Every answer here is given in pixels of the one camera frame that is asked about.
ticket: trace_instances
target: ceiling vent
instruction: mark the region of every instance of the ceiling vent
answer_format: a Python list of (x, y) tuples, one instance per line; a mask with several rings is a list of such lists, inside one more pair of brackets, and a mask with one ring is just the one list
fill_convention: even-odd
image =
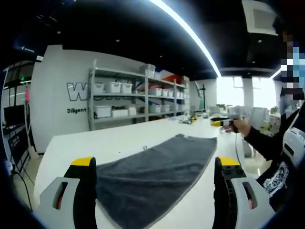
[(243, 0), (242, 3), (248, 32), (277, 36), (272, 26), (276, 13), (266, 3), (251, 0)]

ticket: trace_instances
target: potted plant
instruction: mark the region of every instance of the potted plant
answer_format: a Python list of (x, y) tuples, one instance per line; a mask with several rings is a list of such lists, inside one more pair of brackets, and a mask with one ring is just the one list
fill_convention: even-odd
[(216, 104), (216, 106), (225, 109), (225, 104)]
[(274, 106), (270, 109), (270, 113), (272, 114), (276, 114), (278, 112), (278, 107), (277, 106)]

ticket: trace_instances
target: gray towel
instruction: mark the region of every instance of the gray towel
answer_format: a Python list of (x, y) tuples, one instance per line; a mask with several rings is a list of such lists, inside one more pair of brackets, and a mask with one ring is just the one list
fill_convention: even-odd
[(97, 199), (121, 228), (150, 227), (193, 187), (216, 145), (216, 138), (177, 135), (138, 154), (98, 165)]

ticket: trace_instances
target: black sleeve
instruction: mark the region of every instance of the black sleeve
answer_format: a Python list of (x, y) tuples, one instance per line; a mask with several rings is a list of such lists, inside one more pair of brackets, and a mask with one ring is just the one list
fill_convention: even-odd
[(258, 130), (251, 127), (247, 137), (244, 139), (253, 146), (263, 157), (268, 160), (273, 160), (280, 156), (283, 150), (283, 137), (286, 130), (289, 128), (292, 121), (295, 119), (298, 111), (294, 112), (289, 118), (281, 122), (279, 132), (273, 137), (264, 135)]

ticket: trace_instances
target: ceiling light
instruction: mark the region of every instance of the ceiling light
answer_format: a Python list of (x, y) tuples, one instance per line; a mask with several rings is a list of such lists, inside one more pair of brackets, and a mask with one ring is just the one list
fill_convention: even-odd
[(184, 30), (191, 36), (191, 38), (196, 42), (196, 44), (199, 46), (199, 48), (202, 50), (202, 52), (205, 54), (206, 58), (210, 62), (211, 66), (213, 67), (215, 73), (218, 77), (221, 77), (220, 71), (218, 70), (218, 67), (213, 60), (212, 56), (210, 55), (209, 51), (205, 47), (205, 45), (202, 43), (200, 38), (196, 35), (196, 33), (192, 30), (192, 28), (174, 11), (172, 8), (170, 8), (168, 5), (166, 5), (162, 0), (149, 0), (159, 8), (161, 8), (163, 11), (165, 11), (168, 15), (170, 15), (176, 22), (178, 22), (179, 25), (181, 25)]
[(281, 72), (281, 69), (277, 70), (272, 76), (270, 76), (270, 79), (275, 78), (280, 72)]

